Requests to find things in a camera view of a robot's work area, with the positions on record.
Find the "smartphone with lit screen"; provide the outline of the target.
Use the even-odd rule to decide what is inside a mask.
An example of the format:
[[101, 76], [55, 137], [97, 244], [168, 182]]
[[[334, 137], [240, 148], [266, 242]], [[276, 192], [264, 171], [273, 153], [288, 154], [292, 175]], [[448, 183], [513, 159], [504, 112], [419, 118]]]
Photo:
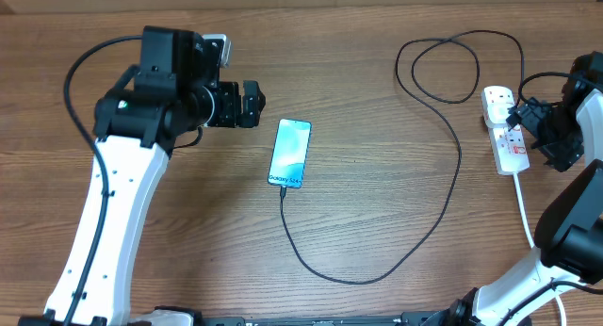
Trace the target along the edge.
[[268, 183], [301, 188], [311, 137], [310, 122], [281, 119], [269, 166]]

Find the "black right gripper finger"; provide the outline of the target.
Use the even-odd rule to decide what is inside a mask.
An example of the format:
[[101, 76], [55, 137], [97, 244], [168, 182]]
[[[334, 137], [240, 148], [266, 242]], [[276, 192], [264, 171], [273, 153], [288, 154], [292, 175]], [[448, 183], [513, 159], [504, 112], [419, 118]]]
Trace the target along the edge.
[[536, 131], [539, 123], [546, 117], [546, 105], [531, 97], [526, 103], [512, 107], [506, 123], [509, 128], [521, 125], [528, 131]]
[[546, 148], [545, 155], [547, 158], [546, 165], [556, 171], [564, 172], [569, 170], [582, 157], [582, 148], [577, 147], [566, 150]]

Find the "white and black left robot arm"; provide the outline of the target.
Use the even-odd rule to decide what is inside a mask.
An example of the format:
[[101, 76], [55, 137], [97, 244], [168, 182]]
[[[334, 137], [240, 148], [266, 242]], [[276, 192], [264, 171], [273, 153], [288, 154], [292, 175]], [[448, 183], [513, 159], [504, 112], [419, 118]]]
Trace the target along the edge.
[[139, 62], [94, 108], [82, 136], [93, 153], [73, 246], [42, 315], [23, 325], [125, 325], [150, 202], [178, 138], [206, 127], [253, 128], [266, 98], [255, 81], [223, 82], [232, 43], [223, 34], [146, 26]]

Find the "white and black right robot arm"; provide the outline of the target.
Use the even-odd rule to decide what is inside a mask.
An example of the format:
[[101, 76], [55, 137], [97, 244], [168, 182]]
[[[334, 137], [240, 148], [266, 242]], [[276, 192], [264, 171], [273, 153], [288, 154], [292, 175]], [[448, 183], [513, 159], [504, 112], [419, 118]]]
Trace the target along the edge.
[[529, 325], [530, 314], [571, 289], [599, 294], [602, 279], [602, 55], [577, 57], [565, 74], [562, 100], [521, 97], [516, 105], [488, 88], [481, 95], [496, 157], [526, 147], [512, 132], [525, 129], [556, 171], [583, 160], [584, 170], [548, 206], [530, 252], [498, 280], [474, 288], [422, 325]]

